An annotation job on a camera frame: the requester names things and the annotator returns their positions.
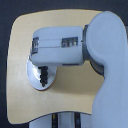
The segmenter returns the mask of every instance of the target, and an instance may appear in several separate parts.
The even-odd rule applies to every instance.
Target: beige surface
[[[60,111],[91,113],[95,94],[103,77],[93,71],[89,62],[81,67],[59,67],[56,79],[47,91],[37,91],[26,74],[32,34],[41,27],[82,26],[98,11],[59,10],[24,15],[13,24],[7,67],[7,114],[10,123],[31,121]]]

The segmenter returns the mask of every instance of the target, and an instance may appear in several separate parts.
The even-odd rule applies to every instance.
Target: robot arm
[[[48,68],[82,65],[90,60],[105,77],[93,103],[92,128],[128,127],[128,46],[126,30],[118,16],[103,12],[84,30],[39,29],[33,35],[29,58],[33,65]]]

